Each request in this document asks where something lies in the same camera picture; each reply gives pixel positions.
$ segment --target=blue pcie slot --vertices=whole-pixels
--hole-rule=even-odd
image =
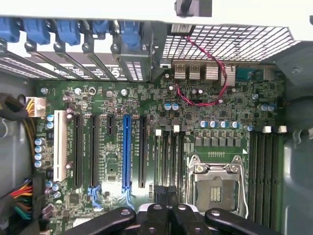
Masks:
[[[131,188],[131,138],[132,138],[132,117],[123,117],[123,146],[122,146],[122,192]]]

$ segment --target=capacitor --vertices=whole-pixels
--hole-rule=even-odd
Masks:
[[[44,138],[38,138],[38,139],[35,139],[35,145],[43,145],[45,144],[45,139]]]
[[[231,128],[237,129],[237,128],[239,127],[239,124],[238,124],[238,122],[236,122],[236,121],[231,121],[230,124],[229,124],[229,126],[230,126]]]
[[[52,181],[47,181],[45,183],[45,188],[52,188],[52,186],[53,186],[53,182]]]
[[[74,93],[75,94],[80,94],[82,90],[80,88],[75,88]]]
[[[61,192],[60,191],[57,191],[55,193],[53,193],[53,198],[60,198],[61,197]]]
[[[71,169],[73,167],[73,162],[69,162],[66,166],[65,166],[65,168],[66,169]]]
[[[172,104],[172,109],[174,111],[177,111],[179,109],[179,105],[178,104]]]
[[[261,111],[267,111],[268,110],[268,104],[259,104],[258,109]]]
[[[200,121],[199,125],[200,127],[205,128],[207,127],[207,121]]]
[[[220,121],[219,122],[220,128],[226,128],[226,122],[225,121]]]
[[[254,126],[246,125],[246,126],[244,126],[244,129],[245,129],[246,131],[253,131],[253,130],[254,130]]]
[[[216,127],[216,121],[210,121],[209,122],[209,127],[215,128]]]
[[[53,127],[54,127],[53,122],[48,122],[48,123],[47,123],[47,128],[48,128],[48,129],[53,129]]]
[[[166,111],[171,110],[171,108],[172,108],[172,105],[171,105],[171,104],[164,104],[164,109],[165,109]]]
[[[275,110],[275,105],[274,104],[270,104],[269,106],[268,106],[268,111],[269,112],[273,112],[274,110]]]
[[[44,166],[44,164],[45,164],[44,160],[35,161],[34,167],[35,167],[35,168],[40,168],[40,167]]]
[[[54,115],[49,114],[47,115],[47,121],[53,121],[54,120]]]
[[[35,147],[35,153],[41,153],[45,151],[45,147],[44,146],[36,146]]]
[[[53,191],[59,191],[62,188],[62,184],[60,182],[56,182],[52,186]]]
[[[44,158],[45,154],[44,153],[36,153],[34,156],[34,159],[37,161],[40,161]]]

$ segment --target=green circuit board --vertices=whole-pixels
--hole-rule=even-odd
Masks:
[[[183,165],[194,154],[198,154],[203,162],[230,162],[235,155],[242,158],[245,168],[245,191],[249,188],[249,152],[250,135],[245,130],[247,125],[255,128],[282,125],[284,108],[278,104],[278,98],[284,93],[284,78],[277,75],[274,80],[239,80],[234,90],[227,90],[223,96],[223,103],[208,107],[190,106],[183,102],[176,94],[175,85],[179,84],[182,92],[187,96],[192,89],[202,89],[202,102],[213,99],[220,87],[200,81],[176,81],[161,78],[154,84],[140,83],[112,83],[112,82],[67,82],[67,81],[40,81],[37,83],[38,96],[46,97],[46,114],[54,114],[55,110],[72,109],[82,117],[82,186],[74,187],[73,170],[67,171],[67,177],[62,181],[61,197],[54,198],[53,193],[47,194],[47,204],[54,206],[54,214],[50,218],[53,235],[63,234],[64,231],[79,223],[87,221],[116,207],[127,206],[127,198],[122,193],[122,148],[123,148],[123,117],[132,118],[131,137],[131,195],[130,200],[135,209],[145,203],[154,202],[154,185],[175,185],[178,176],[171,179],[171,153],[162,151],[163,142],[156,142],[156,130],[173,132],[174,126],[179,126],[184,132],[183,137]],[[43,95],[41,88],[48,88],[49,93]],[[261,104],[274,104],[275,111],[265,112],[260,109]],[[165,110],[165,104],[177,104],[177,110]],[[92,206],[88,188],[90,187],[90,153],[91,153],[91,122],[92,117],[98,118],[98,151],[99,159],[97,180],[101,190],[97,193],[97,203],[101,210]],[[114,117],[113,133],[108,134],[109,117]],[[147,157],[145,159],[145,173],[141,174],[140,166],[140,118],[147,120]],[[201,127],[200,122],[215,121],[215,128]],[[221,128],[219,123],[228,123]],[[239,126],[232,128],[229,124],[236,121]],[[73,118],[67,121],[67,162],[74,161],[74,123]],[[47,128],[47,120],[41,119],[37,124],[37,136],[46,138],[45,165],[39,171],[46,172],[50,179],[53,167],[53,131]],[[156,179],[157,154],[166,157],[168,169],[166,180],[159,182]],[[185,202],[185,187],[180,192],[182,203]]]

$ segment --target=blue plastic tab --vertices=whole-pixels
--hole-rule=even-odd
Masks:
[[[50,44],[49,28],[45,20],[27,18],[23,19],[23,24],[30,40],[40,45]]]
[[[80,33],[76,20],[57,20],[58,35],[71,46],[80,44]]]
[[[92,32],[94,34],[98,33],[108,33],[109,32],[109,21],[93,21],[92,22]]]
[[[129,48],[138,48],[140,46],[139,22],[121,21],[120,26],[122,41]]]
[[[13,18],[0,17],[0,38],[4,39],[8,43],[19,42],[19,26]]]

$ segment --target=ventilation grille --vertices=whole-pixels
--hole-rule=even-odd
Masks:
[[[191,40],[224,61],[259,62],[297,43],[286,27],[198,25]],[[180,36],[167,36],[163,58],[208,60]]]

